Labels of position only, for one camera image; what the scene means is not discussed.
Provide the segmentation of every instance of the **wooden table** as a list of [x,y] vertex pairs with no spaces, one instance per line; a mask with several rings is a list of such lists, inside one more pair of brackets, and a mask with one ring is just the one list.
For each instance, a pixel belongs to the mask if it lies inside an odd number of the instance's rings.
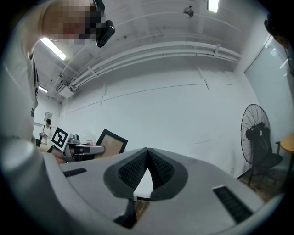
[[294,162],[294,134],[290,134],[282,139],[281,148],[291,153],[290,165],[285,180],[285,182],[289,182]]

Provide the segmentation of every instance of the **ceiling light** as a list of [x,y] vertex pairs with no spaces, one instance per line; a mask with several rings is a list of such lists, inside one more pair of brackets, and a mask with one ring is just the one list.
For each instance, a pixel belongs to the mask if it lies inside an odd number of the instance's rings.
[[207,10],[217,13],[219,0],[207,0]]
[[42,38],[41,41],[50,48],[51,51],[53,51],[56,55],[58,55],[62,60],[66,58],[66,55],[59,50],[57,46],[55,46],[49,39]]
[[48,90],[46,90],[45,88],[43,88],[41,86],[39,86],[39,89],[42,90],[42,91],[44,91],[44,92],[46,92],[46,93],[48,92]]

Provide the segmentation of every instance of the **black chair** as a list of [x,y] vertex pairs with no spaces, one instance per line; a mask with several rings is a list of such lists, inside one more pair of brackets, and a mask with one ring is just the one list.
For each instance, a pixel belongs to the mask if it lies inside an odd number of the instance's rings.
[[262,175],[261,182],[263,178],[266,176],[274,180],[275,185],[277,179],[274,178],[270,173],[272,168],[278,165],[283,160],[283,157],[279,155],[280,142],[276,142],[277,153],[273,153],[271,148],[270,130],[267,127],[265,127],[262,129],[262,138],[260,138],[259,141],[256,141],[255,144],[256,146],[254,146],[253,149],[253,164],[251,168],[251,175],[248,181],[248,186],[251,183],[254,170],[259,171],[255,174],[255,176]]

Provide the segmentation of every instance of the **person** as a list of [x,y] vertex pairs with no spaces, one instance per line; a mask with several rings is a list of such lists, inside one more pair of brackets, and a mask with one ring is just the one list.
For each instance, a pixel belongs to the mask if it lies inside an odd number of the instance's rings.
[[[95,19],[94,23],[101,23],[102,18],[97,17],[97,12],[94,0],[49,0],[34,6],[17,24],[0,67],[0,87],[4,88],[0,92],[2,136],[21,138],[35,144],[32,136],[39,77],[34,62],[34,47],[44,37],[53,40],[85,38],[89,34],[89,17],[91,27],[92,19]],[[60,151],[54,149],[52,154],[58,163],[65,162]]]
[[51,120],[46,120],[46,125],[43,125],[40,130],[40,140],[43,145],[47,145],[47,140],[52,136]]
[[294,51],[292,45],[287,39],[286,30],[283,28],[283,25],[285,24],[279,23],[278,20],[272,16],[272,14],[268,14],[264,25],[268,33],[273,36],[273,38],[285,49],[289,70],[292,77],[294,77]]

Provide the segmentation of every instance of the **wooden frame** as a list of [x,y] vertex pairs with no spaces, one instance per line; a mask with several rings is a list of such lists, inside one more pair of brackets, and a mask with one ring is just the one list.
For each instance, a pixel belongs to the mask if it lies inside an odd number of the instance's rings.
[[106,130],[106,129],[103,130],[102,134],[100,135],[99,139],[96,142],[96,145],[101,145],[101,143],[106,135],[109,135],[112,138],[117,139],[123,143],[123,145],[119,151],[119,153],[123,153],[128,141],[126,139],[116,135],[115,133],[112,133],[111,131]]

